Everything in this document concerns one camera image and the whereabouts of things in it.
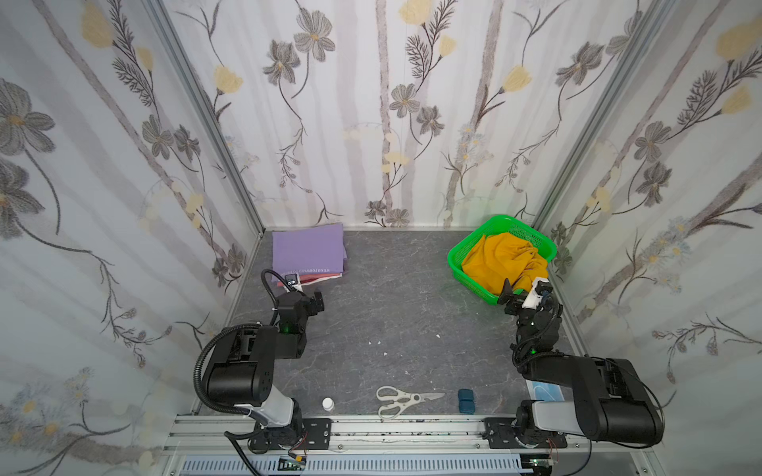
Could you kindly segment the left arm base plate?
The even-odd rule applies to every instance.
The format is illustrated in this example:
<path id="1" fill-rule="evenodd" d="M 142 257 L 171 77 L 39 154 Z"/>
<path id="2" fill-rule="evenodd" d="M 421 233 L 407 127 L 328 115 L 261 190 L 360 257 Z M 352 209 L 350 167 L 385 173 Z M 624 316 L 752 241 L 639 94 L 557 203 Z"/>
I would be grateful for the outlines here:
<path id="1" fill-rule="evenodd" d="M 302 418 L 291 426 L 259 430 L 249 438 L 247 447 L 255 454 L 277 449 L 328 450 L 332 426 L 330 418 Z"/>

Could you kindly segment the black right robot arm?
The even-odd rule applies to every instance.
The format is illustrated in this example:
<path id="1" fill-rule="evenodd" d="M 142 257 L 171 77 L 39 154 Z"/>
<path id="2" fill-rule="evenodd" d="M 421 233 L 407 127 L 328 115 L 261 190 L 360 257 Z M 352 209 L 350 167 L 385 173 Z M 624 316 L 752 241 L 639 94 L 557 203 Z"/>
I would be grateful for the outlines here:
<path id="1" fill-rule="evenodd" d="M 511 361 L 527 381 L 571 390 L 569 402 L 526 400 L 512 424 L 516 440 L 537 445 L 553 436 L 583 436 L 631 449 L 660 443 L 665 418 L 657 398 L 626 359 L 575 356 L 556 348 L 563 305 L 549 280 L 530 291 L 503 282 L 498 305 L 516 318 Z"/>

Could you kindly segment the green plastic basket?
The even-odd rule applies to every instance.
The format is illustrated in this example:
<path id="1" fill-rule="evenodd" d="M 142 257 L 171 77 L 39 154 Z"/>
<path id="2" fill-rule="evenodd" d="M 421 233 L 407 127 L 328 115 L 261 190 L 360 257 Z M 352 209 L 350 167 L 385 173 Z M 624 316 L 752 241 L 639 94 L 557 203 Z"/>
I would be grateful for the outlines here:
<path id="1" fill-rule="evenodd" d="M 546 235 L 517 218 L 496 215 L 448 252 L 448 265 L 464 287 L 495 305 L 506 284 L 518 295 L 549 277 L 557 253 Z"/>

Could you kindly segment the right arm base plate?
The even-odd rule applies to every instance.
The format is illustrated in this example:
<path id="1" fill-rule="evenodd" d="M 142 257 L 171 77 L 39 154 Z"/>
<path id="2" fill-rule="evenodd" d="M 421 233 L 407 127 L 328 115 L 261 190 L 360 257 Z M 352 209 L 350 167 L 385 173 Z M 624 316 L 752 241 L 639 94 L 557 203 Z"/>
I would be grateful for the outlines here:
<path id="1" fill-rule="evenodd" d="M 516 418 L 485 418 L 483 438 L 491 449 L 564 449 L 565 436 L 557 432 L 520 428 Z"/>

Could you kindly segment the yellow t shirt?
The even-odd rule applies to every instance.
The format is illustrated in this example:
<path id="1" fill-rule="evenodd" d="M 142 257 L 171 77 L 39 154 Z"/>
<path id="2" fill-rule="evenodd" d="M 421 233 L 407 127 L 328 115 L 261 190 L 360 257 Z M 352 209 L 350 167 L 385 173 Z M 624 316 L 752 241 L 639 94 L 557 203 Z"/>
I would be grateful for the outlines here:
<path id="1" fill-rule="evenodd" d="M 488 293 L 499 296 L 505 279 L 514 290 L 530 291 L 548 277 L 548 263 L 529 241 L 510 233 L 482 236 L 462 263 L 462 271 Z"/>

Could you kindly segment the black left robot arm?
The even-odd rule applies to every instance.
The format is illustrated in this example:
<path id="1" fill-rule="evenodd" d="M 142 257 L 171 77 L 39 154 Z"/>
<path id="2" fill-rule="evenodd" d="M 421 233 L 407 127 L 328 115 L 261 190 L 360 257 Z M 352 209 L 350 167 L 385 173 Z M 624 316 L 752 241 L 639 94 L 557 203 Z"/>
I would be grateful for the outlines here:
<path id="1" fill-rule="evenodd" d="M 271 299 L 271 321 L 232 325 L 212 337 L 194 365 L 192 384 L 214 412 L 252 418 L 252 438 L 296 446 L 305 437 L 305 424 L 297 401 L 275 387 L 275 362 L 303 356 L 309 319 L 325 310 L 325 300 L 321 292 L 308 295 L 271 269 L 260 279 Z"/>

